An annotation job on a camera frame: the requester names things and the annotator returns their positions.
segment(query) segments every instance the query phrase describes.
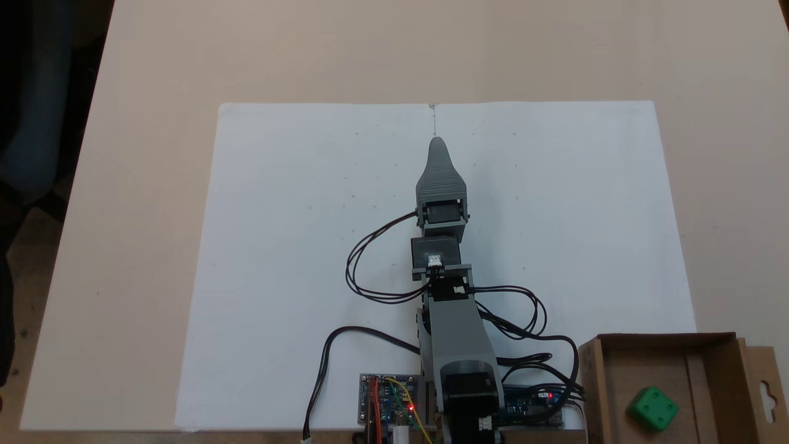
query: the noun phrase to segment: white poster board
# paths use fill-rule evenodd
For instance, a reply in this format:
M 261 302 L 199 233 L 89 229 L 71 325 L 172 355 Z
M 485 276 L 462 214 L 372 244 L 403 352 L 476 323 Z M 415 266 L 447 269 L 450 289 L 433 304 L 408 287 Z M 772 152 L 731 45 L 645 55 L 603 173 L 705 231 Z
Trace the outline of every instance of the white poster board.
M 211 183 L 176 425 L 301 429 L 326 336 L 343 325 L 417 343 L 418 301 L 354 295 L 353 245 L 413 211 L 434 132 L 468 186 L 461 252 L 476 285 L 530 288 L 548 309 L 546 334 L 582 344 L 598 333 L 674 333 L 696 325 L 651 102 L 437 105 L 225 104 Z M 368 248 L 359 283 L 404 292 L 407 221 Z M 521 295 L 480 295 L 518 324 Z M 562 343 L 511 341 L 488 329 L 499 356 Z M 419 358 L 359 333 L 338 337 L 313 430 L 357 428 L 360 373 L 420 371 Z M 528 371 L 508 383 L 552 381 Z M 580 428 L 565 409 L 567 426 Z

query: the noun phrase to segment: brown cardboard box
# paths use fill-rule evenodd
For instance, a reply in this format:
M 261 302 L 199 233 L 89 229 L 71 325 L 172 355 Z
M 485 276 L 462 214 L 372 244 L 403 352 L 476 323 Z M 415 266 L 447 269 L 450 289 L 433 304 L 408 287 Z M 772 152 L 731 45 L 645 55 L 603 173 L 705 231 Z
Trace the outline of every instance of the brown cardboard box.
M 734 333 L 601 334 L 583 344 L 581 378 L 591 444 L 789 442 L 789 417 L 772 347 Z M 760 382 L 776 406 L 767 421 Z M 678 406 L 669 428 L 651 434 L 625 409 L 657 386 Z

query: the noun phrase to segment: orange wire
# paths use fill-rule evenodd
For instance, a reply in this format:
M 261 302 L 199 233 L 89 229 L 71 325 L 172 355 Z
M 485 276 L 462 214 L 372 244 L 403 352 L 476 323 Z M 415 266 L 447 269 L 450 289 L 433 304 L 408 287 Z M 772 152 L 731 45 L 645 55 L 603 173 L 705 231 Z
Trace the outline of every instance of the orange wire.
M 381 404 L 378 398 L 378 389 L 380 388 L 379 385 L 380 382 L 377 376 L 374 377 L 374 380 L 376 382 L 376 388 L 373 390 L 372 395 L 375 398 L 375 400 L 373 401 L 374 402 L 373 407 L 376 413 L 376 438 L 377 438 L 376 444 L 380 444 L 381 443 Z

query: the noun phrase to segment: green cube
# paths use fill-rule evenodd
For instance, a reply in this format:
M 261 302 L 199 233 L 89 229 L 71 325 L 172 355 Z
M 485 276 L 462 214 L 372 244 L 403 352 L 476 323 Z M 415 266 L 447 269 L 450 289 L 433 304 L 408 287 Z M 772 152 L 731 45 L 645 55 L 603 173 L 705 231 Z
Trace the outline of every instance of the green cube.
M 664 431 L 677 415 L 679 407 L 657 387 L 638 392 L 627 406 L 627 414 L 648 431 Z

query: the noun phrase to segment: gray robotic arm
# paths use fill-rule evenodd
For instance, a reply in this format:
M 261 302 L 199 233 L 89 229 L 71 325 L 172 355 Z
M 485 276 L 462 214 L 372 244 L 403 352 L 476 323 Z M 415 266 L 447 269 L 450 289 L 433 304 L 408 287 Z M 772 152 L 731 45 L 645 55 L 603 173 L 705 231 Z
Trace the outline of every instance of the gray robotic arm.
M 417 314 L 422 369 L 436 388 L 447 444 L 497 442 L 492 417 L 504 397 L 496 356 L 468 290 L 471 265 L 463 264 L 460 242 L 469 220 L 466 183 L 454 169 L 440 137 L 428 149 L 417 183 L 417 224 L 411 239 L 414 280 L 430 283 Z

